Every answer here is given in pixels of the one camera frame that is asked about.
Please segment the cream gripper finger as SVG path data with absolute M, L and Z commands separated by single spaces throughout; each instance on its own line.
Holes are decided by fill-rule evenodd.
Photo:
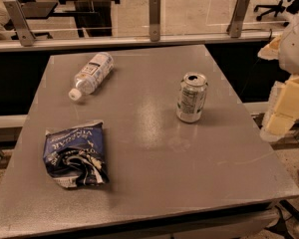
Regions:
M 260 59 L 267 61 L 277 60 L 279 54 L 279 46 L 281 41 L 281 35 L 275 37 L 267 45 L 261 48 L 257 54 Z
M 299 75 L 291 75 L 284 83 L 274 83 L 260 136 L 265 141 L 275 142 L 284 137 L 297 120 L 299 120 Z

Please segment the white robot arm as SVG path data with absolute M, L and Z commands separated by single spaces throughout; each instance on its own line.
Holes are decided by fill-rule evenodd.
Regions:
M 277 60 L 279 67 L 290 74 L 284 83 L 276 81 L 271 88 L 268 110 L 262 121 L 260 136 L 274 142 L 284 137 L 299 120 L 299 12 L 280 36 L 258 52 L 264 60 Z

